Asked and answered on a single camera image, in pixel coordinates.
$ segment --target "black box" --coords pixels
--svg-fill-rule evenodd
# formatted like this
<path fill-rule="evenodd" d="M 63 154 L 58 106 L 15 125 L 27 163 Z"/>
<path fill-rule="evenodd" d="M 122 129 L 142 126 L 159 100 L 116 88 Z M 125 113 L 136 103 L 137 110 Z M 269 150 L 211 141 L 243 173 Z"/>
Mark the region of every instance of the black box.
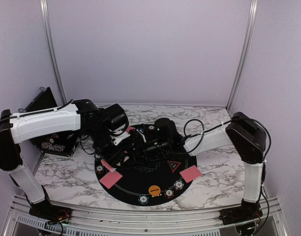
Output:
<path fill-rule="evenodd" d="M 50 87 L 42 92 L 26 107 L 26 112 L 57 107 Z M 72 156 L 80 140 L 81 131 L 63 131 L 31 139 L 32 144 L 44 153 Z"/>

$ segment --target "metal pole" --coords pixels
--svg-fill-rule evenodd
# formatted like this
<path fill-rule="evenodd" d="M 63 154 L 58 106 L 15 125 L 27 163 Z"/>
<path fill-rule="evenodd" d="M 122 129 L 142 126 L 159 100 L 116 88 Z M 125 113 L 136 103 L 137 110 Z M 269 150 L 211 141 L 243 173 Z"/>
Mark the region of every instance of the metal pole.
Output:
<path fill-rule="evenodd" d="M 237 72 L 236 72 L 234 84 L 233 84 L 233 87 L 231 89 L 229 99 L 228 99 L 228 102 L 227 102 L 227 106 L 226 106 L 226 109 L 227 109 L 228 112 L 231 110 L 231 108 L 233 106 L 235 97 L 237 95 L 238 87 L 239 87 L 239 84 L 240 84 L 240 81 L 241 81 L 245 59 L 247 57 L 247 54 L 248 54 L 248 51 L 249 51 L 249 48 L 250 48 L 250 45 L 251 45 L 251 39 L 252 39 L 253 31 L 254 31 L 254 25 L 255 25 L 255 18 L 256 18 L 256 14 L 257 14 L 257 9 L 258 9 L 258 0 L 251 0 L 250 12 L 249 12 L 249 18 L 248 18 L 248 23 L 247 23 L 247 29 L 246 29 L 246 33 L 245 33 L 243 49 L 242 49 L 238 69 L 237 69 Z"/>
<path fill-rule="evenodd" d="M 53 73 L 54 77 L 58 86 L 58 91 L 60 95 L 60 99 L 62 101 L 62 104 L 67 103 L 66 95 L 64 92 L 60 72 L 59 72 L 59 67 L 58 67 L 58 62 L 56 59 L 56 54 L 54 50 L 54 45 L 53 45 L 53 39 L 51 35 L 51 27 L 50 27 L 50 19 L 49 19 L 49 13 L 48 13 L 48 4 L 47 0 L 40 0 L 40 5 L 41 5 L 41 14 L 42 14 L 42 21 L 44 25 L 44 30 L 46 34 L 46 39 L 47 39 L 47 45 L 48 45 L 48 50 L 49 50 L 49 55 L 51 59 L 51 65 L 53 68 Z"/>

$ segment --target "black circular mat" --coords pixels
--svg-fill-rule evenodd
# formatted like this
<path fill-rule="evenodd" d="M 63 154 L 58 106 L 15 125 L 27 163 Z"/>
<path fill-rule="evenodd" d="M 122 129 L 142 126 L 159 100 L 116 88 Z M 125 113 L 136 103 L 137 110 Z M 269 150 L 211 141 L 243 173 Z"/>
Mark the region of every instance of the black circular mat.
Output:
<path fill-rule="evenodd" d="M 176 155 L 158 150 L 149 156 L 153 163 L 131 168 L 118 168 L 122 178 L 110 189 L 101 186 L 114 198 L 136 206 L 155 206 L 169 202 L 184 193 L 186 183 L 180 172 L 195 165 L 196 156 Z M 95 159 L 95 173 L 100 180 L 109 171 Z"/>

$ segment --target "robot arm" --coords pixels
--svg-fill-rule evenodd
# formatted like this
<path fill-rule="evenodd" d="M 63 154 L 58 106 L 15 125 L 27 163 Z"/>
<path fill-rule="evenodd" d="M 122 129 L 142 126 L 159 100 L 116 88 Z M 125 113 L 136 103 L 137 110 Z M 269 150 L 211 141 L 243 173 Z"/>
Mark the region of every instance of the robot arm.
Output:
<path fill-rule="evenodd" d="M 115 130 L 127 126 L 124 110 L 115 104 L 107 109 L 98 109 L 90 100 L 78 100 L 63 107 L 36 112 L 14 113 L 4 110 L 0 122 L 0 168 L 10 175 L 19 186 L 39 217 L 53 217 L 62 208 L 50 204 L 43 186 L 34 178 L 20 155 L 19 143 L 55 132 L 88 131 L 99 147 L 128 137 Z"/>
<path fill-rule="evenodd" d="M 265 150 L 265 132 L 254 122 L 248 121 L 242 113 L 237 113 L 232 121 L 210 132 L 205 132 L 199 146 L 190 155 L 233 144 L 245 165 L 245 192 L 241 208 L 228 209 L 221 215 L 231 216 L 223 220 L 224 224 L 235 223 L 254 217 L 259 211 L 259 195 L 264 181 L 263 154 Z M 161 118 L 154 123 L 153 139 L 139 141 L 140 133 L 133 132 L 133 137 L 124 132 L 128 127 L 128 118 L 124 110 L 115 104 L 106 109 L 98 109 L 90 100 L 78 100 L 64 107 L 46 109 L 30 113 L 11 114 L 5 110 L 0 122 L 0 168 L 7 171 L 14 182 L 25 192 L 38 217 L 53 216 L 62 210 L 50 203 L 47 193 L 34 178 L 20 156 L 19 143 L 46 134 L 67 130 L 86 132 L 93 140 L 93 147 L 110 165 L 122 160 L 119 155 L 132 141 L 133 156 L 143 157 L 145 153 L 162 148 L 180 148 L 180 135 L 173 121 Z M 200 141 L 201 136 L 188 138 L 184 143 L 186 151 L 192 150 Z"/>
<path fill-rule="evenodd" d="M 194 151 L 189 153 L 190 155 L 194 156 L 210 149 L 234 145 L 244 162 L 245 187 L 242 204 L 241 207 L 221 211 L 221 219 L 224 224 L 252 219 L 255 214 L 262 216 L 259 199 L 261 185 L 265 178 L 265 131 L 243 113 L 236 113 L 231 123 L 203 135 L 202 142 Z M 188 152 L 193 150 L 199 143 L 201 136 L 198 135 L 186 140 L 184 149 Z"/>

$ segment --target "triangle symbol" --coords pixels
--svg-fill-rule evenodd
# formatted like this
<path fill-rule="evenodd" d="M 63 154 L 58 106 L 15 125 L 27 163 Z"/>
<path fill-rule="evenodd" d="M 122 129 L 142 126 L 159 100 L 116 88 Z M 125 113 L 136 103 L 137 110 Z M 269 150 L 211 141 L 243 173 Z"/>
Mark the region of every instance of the triangle symbol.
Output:
<path fill-rule="evenodd" d="M 181 162 L 178 162 L 178 161 L 167 161 L 171 170 L 172 170 L 172 173 L 176 171 L 176 169 L 179 167 L 179 165 L 181 165 Z"/>

